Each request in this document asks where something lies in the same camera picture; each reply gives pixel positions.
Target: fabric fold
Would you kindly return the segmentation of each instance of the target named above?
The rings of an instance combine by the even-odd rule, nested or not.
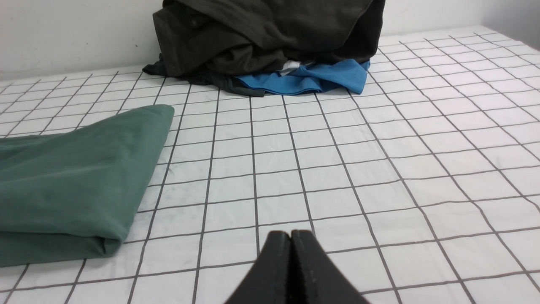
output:
[[[0,267],[114,255],[173,115],[151,105],[66,134],[0,139]]]
[[[237,78],[253,90],[264,90],[280,95],[321,93],[338,87],[345,87],[360,94],[366,85],[369,66],[369,61],[358,64],[353,59],[347,59],[333,65],[317,64],[310,67],[301,65],[284,76],[281,76],[279,72],[274,72]]]

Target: dark clothing pile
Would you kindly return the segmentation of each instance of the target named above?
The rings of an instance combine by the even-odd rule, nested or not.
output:
[[[153,14],[163,69],[145,71],[222,89],[234,76],[273,73],[289,61],[368,61],[377,50],[385,0],[164,0]],[[259,90],[237,92],[260,94]]]

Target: folded towel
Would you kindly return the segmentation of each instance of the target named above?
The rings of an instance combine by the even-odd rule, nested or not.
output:
[[[173,115],[151,105],[66,134],[0,139],[0,267],[114,255]]]

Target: white surface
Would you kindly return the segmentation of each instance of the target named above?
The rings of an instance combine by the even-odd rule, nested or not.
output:
[[[383,39],[353,96],[140,67],[0,83],[2,137],[176,110],[117,255],[0,268],[0,300],[219,304],[269,231],[312,229],[372,304],[539,303],[539,80],[540,52],[476,28]]]
[[[147,64],[161,0],[0,2],[0,80]],[[383,35],[485,24],[540,49],[538,0],[387,0]]]

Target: checkered sheet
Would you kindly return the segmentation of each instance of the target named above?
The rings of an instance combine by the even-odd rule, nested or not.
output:
[[[382,38],[372,62],[361,95],[141,67],[3,82],[2,137],[176,111],[118,254],[0,268],[0,302],[220,304],[269,231],[308,229],[373,304],[540,303],[540,52],[469,28]]]

